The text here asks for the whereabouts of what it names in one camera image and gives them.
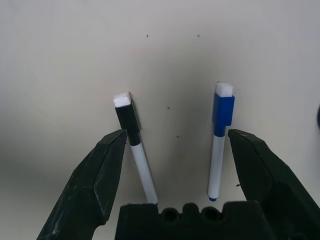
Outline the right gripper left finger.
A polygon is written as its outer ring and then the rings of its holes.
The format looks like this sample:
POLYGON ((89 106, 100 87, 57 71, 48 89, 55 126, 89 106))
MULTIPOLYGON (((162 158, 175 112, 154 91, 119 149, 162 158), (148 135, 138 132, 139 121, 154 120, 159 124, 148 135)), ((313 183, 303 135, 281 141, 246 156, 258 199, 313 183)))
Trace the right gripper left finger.
POLYGON ((105 225, 118 190, 127 132, 105 135, 71 174, 39 240, 91 240, 105 225))

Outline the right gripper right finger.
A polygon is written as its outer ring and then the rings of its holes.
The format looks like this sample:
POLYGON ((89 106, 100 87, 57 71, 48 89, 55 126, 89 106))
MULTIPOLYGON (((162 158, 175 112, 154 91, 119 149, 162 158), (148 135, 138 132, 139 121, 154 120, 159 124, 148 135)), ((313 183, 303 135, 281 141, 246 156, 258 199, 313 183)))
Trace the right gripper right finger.
POLYGON ((257 201, 279 240, 318 240, 320 208, 290 167, 254 134, 228 131, 241 189, 257 201))

